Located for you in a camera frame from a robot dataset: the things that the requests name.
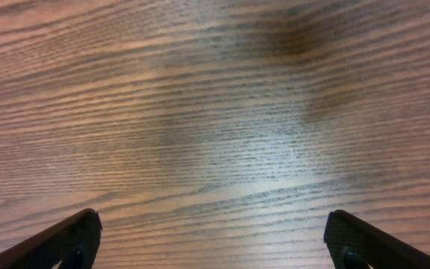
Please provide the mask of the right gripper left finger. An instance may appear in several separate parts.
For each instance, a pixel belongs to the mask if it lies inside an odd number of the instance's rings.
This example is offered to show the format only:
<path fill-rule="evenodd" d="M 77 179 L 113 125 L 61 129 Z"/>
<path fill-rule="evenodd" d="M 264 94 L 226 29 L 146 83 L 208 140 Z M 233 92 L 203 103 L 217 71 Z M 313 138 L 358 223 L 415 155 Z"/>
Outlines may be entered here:
<path fill-rule="evenodd" d="M 86 208 L 0 253 L 0 269 L 91 269 L 101 233 L 98 213 Z"/>

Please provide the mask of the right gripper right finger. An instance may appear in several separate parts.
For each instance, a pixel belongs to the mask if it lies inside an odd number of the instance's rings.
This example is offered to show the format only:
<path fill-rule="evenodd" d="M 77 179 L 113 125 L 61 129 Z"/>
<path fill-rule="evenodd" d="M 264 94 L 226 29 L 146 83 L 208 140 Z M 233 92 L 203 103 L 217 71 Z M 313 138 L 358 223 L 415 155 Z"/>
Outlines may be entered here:
<path fill-rule="evenodd" d="M 323 240 L 336 269 L 430 269 L 430 255 L 344 210 L 329 213 Z"/>

